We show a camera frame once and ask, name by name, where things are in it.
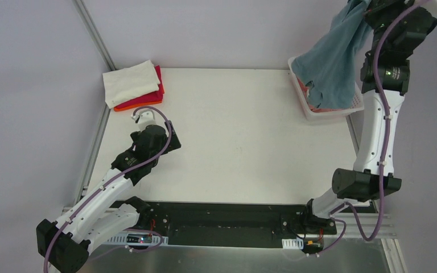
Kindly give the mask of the blue-grey t-shirt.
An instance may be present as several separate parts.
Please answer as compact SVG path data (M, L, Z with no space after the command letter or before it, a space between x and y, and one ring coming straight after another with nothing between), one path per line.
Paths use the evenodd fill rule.
M364 19L370 1L348 1L332 19L329 31L292 62L292 71L309 88L308 101L318 108L345 109L355 91L355 58L371 27Z

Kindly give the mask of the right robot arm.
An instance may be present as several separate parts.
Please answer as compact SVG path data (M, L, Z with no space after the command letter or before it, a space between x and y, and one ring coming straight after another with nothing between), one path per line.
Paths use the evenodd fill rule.
M399 111L409 87L409 57L436 27L437 19L424 1L372 1L365 21L374 33L361 69L364 124L351 170L337 169L332 186L307 203L301 228L314 233L332 226L336 212L354 202L378 200L378 219L384 198L401 188L394 176L393 147Z

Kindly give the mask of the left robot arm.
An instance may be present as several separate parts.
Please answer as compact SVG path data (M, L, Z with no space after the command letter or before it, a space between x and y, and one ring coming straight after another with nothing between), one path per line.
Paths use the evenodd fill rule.
M104 213L151 173L161 155L181 147L171 121L164 124L147 125L132 133L132 146L116 157L91 193L55 221L44 219L37 226L44 272L51 267L59 272L77 272L91 253L112 236L132 226L144 230L150 225L149 206L136 196L127 199L114 213Z

